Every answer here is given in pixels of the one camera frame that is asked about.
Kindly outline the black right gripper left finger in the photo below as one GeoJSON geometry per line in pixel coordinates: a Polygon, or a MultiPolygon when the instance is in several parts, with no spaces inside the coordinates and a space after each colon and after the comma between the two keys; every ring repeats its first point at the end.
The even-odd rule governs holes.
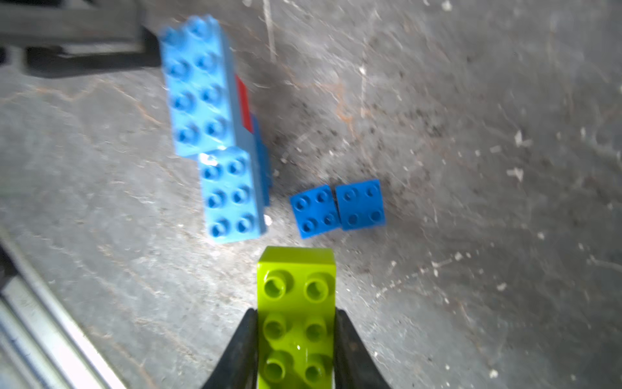
{"type": "Polygon", "coordinates": [[[202,389],[255,389],[257,387],[258,323],[256,309],[248,309],[202,389]]]}

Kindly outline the blue long lego brick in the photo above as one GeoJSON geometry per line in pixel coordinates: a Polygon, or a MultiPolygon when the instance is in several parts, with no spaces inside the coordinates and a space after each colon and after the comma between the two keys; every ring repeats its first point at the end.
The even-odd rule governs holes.
{"type": "Polygon", "coordinates": [[[199,154],[198,166],[209,238],[225,244],[261,237],[267,227],[252,156],[228,147],[199,154]]]}

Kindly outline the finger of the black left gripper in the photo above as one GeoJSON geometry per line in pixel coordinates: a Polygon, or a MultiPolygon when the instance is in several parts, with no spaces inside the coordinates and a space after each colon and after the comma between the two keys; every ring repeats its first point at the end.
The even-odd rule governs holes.
{"type": "Polygon", "coordinates": [[[140,1],[1,2],[1,65],[9,48],[24,51],[24,71],[39,78],[69,78],[161,66],[157,36],[145,25],[140,1]],[[136,44],[137,51],[75,54],[67,45],[136,44]]]}

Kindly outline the light blue lego brick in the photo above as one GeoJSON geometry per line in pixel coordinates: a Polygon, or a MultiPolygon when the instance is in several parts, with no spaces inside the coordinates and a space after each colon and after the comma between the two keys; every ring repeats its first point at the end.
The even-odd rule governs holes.
{"type": "Polygon", "coordinates": [[[267,146],[262,140],[262,131],[259,125],[259,120],[254,113],[251,114],[251,123],[254,130],[254,137],[257,145],[259,164],[262,175],[262,193],[264,196],[265,207],[270,206],[270,189],[272,187],[272,179],[270,172],[270,158],[268,155],[267,146]]]}

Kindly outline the small blue lego brick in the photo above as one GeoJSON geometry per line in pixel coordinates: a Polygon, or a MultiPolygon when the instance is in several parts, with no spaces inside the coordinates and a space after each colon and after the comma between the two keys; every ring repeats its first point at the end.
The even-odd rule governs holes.
{"type": "Polygon", "coordinates": [[[340,215],[329,186],[319,186],[290,198],[296,226],[303,239],[341,227],[340,215]]]}
{"type": "Polygon", "coordinates": [[[335,194],[343,230],[361,230],[386,224],[378,179],[337,186],[335,194]]]}

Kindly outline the green lego brick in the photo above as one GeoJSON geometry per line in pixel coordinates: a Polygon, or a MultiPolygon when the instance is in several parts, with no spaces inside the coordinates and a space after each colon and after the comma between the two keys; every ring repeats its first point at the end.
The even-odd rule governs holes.
{"type": "Polygon", "coordinates": [[[335,282],[331,249],[265,249],[257,264],[259,388],[332,387],[335,282]]]}

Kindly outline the red lego brick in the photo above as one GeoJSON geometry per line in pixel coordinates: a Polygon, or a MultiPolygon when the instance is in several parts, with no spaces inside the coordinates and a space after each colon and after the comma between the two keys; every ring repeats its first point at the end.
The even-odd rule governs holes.
{"type": "Polygon", "coordinates": [[[252,124],[251,112],[249,110],[249,99],[248,99],[247,88],[239,76],[236,76],[236,85],[237,85],[237,90],[238,90],[239,105],[241,109],[241,118],[242,118],[243,126],[244,128],[246,128],[247,131],[253,134],[254,128],[252,124]]]}

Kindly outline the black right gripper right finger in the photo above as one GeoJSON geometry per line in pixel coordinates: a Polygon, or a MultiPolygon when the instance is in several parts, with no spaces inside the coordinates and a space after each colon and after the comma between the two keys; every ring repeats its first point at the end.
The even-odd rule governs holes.
{"type": "Polygon", "coordinates": [[[335,313],[335,387],[383,388],[390,385],[375,365],[346,311],[335,313]]]}

